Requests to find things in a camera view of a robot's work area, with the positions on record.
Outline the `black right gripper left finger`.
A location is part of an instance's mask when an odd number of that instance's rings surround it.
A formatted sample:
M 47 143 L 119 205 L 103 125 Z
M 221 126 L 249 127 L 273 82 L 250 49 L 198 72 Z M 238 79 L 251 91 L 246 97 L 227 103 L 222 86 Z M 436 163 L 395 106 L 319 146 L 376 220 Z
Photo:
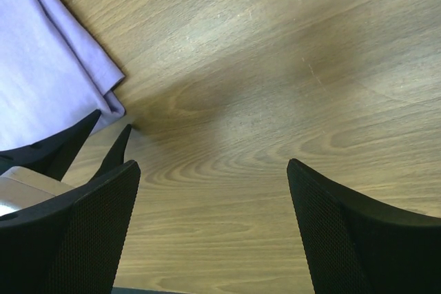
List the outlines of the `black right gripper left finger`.
M 111 293 L 141 170 L 134 160 L 1 217 L 2 293 Z

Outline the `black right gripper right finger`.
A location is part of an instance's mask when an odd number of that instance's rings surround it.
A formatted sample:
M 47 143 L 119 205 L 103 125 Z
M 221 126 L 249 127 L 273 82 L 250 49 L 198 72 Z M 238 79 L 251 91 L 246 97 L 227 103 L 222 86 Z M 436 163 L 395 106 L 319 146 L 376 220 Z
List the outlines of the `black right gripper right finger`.
M 439 293 L 440 219 L 385 204 L 297 159 L 289 191 L 315 293 Z

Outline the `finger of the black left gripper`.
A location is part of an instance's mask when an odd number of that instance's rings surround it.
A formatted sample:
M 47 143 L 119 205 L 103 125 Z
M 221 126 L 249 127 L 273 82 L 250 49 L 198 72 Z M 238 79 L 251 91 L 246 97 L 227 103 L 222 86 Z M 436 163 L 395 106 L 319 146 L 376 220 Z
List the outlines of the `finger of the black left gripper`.
M 119 167 L 124 163 L 125 149 L 132 131 L 131 125 L 126 125 L 118 138 L 114 141 L 110 150 L 103 159 L 101 166 L 98 168 L 94 177 L 98 178 L 107 172 Z
M 95 110 L 77 124 L 31 145 L 1 152 L 1 174 L 24 167 L 61 180 L 101 117 Z

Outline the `purple t shirt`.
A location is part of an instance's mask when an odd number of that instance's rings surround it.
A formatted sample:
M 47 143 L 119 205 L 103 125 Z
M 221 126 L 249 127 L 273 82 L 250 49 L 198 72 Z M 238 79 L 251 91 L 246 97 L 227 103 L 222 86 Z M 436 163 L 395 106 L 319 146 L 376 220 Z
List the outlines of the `purple t shirt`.
M 31 145 L 95 110 L 123 117 L 123 73 L 60 0 L 1 0 L 1 148 Z

